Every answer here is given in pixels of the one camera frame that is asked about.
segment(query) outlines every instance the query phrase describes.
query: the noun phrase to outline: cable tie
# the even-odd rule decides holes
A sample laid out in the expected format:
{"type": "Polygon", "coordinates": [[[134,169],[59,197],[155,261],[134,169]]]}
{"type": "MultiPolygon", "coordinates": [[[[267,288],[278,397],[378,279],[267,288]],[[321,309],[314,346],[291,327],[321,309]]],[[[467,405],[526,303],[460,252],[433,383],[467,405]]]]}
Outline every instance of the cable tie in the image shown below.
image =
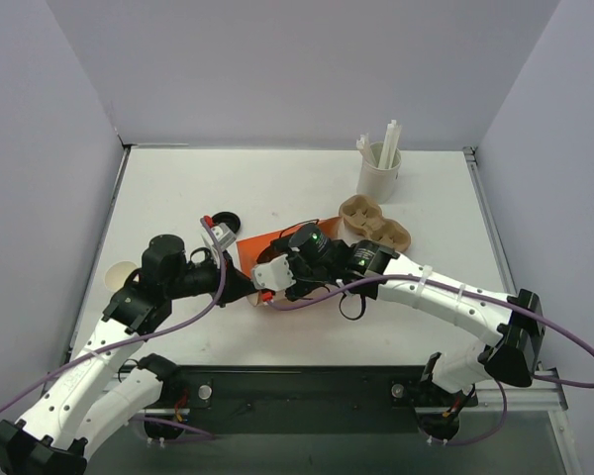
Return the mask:
{"type": "Polygon", "coordinates": [[[455,309],[459,307],[459,303],[462,301],[462,296],[464,295],[464,290],[466,290],[466,284],[460,284],[459,290],[457,292],[457,298],[455,299],[455,309]]]}
{"type": "Polygon", "coordinates": [[[87,353],[92,354],[93,358],[97,358],[99,361],[101,361],[103,364],[105,364],[106,366],[108,365],[109,361],[106,360],[106,358],[104,358],[101,353],[96,352],[94,349],[86,349],[87,353]]]}
{"type": "Polygon", "coordinates": [[[434,269],[431,265],[423,265],[423,275],[421,276],[420,280],[418,281],[418,287],[416,287],[416,299],[414,299],[414,305],[412,308],[418,309],[418,305],[420,304],[420,299],[425,290],[425,284],[427,283],[427,278],[432,275],[434,269]]]}

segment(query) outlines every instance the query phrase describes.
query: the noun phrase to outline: screw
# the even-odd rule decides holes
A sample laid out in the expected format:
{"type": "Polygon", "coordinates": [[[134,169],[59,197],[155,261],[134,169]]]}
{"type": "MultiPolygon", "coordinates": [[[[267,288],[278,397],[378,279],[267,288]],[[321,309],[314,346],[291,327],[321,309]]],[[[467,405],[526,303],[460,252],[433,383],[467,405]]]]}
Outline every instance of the screw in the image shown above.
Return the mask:
{"type": "Polygon", "coordinates": [[[207,401],[209,398],[211,398],[212,392],[213,390],[211,389],[211,386],[209,386],[208,384],[203,384],[201,387],[198,388],[198,397],[203,401],[207,401]]]}
{"type": "Polygon", "coordinates": [[[405,387],[402,384],[395,384],[392,386],[392,396],[394,396],[396,399],[402,398],[404,392],[405,387]]]}

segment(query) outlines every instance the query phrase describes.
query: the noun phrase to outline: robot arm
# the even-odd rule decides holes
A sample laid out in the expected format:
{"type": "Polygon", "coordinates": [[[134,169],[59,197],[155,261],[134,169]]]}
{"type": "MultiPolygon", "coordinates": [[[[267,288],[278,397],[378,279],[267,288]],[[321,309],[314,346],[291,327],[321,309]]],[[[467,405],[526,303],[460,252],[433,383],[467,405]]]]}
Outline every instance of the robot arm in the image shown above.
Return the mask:
{"type": "Polygon", "coordinates": [[[253,270],[253,283],[259,289],[284,290],[290,301],[326,284],[348,284],[374,276],[408,276],[409,280],[379,279],[350,292],[422,310],[479,338],[460,352],[431,356],[426,379],[443,390],[468,392],[472,384],[485,379],[531,386],[544,328],[517,312],[465,294],[490,297],[541,313],[536,294],[522,290],[515,297],[472,287],[377,242],[362,240],[348,246],[341,240],[331,240],[314,224],[277,239],[271,248],[280,255],[253,270]],[[426,285],[428,279],[456,292],[426,285]]]}
{"type": "Polygon", "coordinates": [[[205,252],[200,263],[187,261],[180,237],[163,235],[151,240],[142,256],[141,269],[112,296],[77,355],[79,358],[91,353],[92,357],[61,374],[15,424],[0,423],[0,466],[5,473],[81,474],[87,458],[108,436],[137,411],[159,399],[163,381],[176,368],[164,358],[156,365],[140,365],[131,378],[99,397],[128,358],[143,346],[137,336],[153,333],[169,317],[173,299],[217,292],[217,252],[225,256],[227,266],[218,305],[255,292],[225,251],[235,240],[233,234],[225,225],[211,231],[218,249],[199,249],[205,252]]]}

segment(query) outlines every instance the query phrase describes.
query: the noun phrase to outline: cardboard cup holder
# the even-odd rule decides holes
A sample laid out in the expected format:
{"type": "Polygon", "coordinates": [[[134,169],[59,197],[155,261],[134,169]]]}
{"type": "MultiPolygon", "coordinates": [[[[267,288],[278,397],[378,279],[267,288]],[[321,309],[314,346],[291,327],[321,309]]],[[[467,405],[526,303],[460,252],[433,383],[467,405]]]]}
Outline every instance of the cardboard cup holder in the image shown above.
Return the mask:
{"type": "Polygon", "coordinates": [[[398,222],[383,217],[380,206],[366,195],[354,195],[339,207],[339,215],[350,231],[405,252],[412,243],[409,232],[398,222]]]}

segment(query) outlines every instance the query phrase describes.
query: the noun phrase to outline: white wall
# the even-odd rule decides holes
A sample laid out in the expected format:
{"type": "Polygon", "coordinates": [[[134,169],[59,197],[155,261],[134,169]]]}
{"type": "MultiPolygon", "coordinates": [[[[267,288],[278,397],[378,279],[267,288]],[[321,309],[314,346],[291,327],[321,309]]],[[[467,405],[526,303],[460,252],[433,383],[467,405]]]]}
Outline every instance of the white wall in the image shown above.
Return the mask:
{"type": "Polygon", "coordinates": [[[59,361],[121,156],[48,5],[0,0],[0,404],[59,361]]]}
{"type": "Polygon", "coordinates": [[[48,0],[125,143],[482,139],[558,0],[48,0]]]}
{"type": "MultiPolygon", "coordinates": [[[[594,0],[562,0],[479,148],[517,284],[594,345],[594,0]]],[[[549,333],[544,361],[594,381],[594,361],[549,333]]],[[[594,474],[594,390],[567,390],[594,474]]]]}

